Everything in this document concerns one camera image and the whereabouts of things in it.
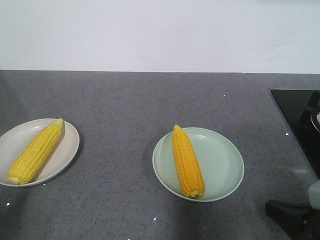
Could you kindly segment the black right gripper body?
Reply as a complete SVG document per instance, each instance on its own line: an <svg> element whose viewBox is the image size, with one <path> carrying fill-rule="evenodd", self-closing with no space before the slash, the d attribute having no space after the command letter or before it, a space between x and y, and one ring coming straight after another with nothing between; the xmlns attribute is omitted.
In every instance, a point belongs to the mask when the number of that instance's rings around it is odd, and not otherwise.
<svg viewBox="0 0 320 240"><path fill-rule="evenodd" d="M320 238L320 211L309 204L269 200L265 212L291 240Z"/></svg>

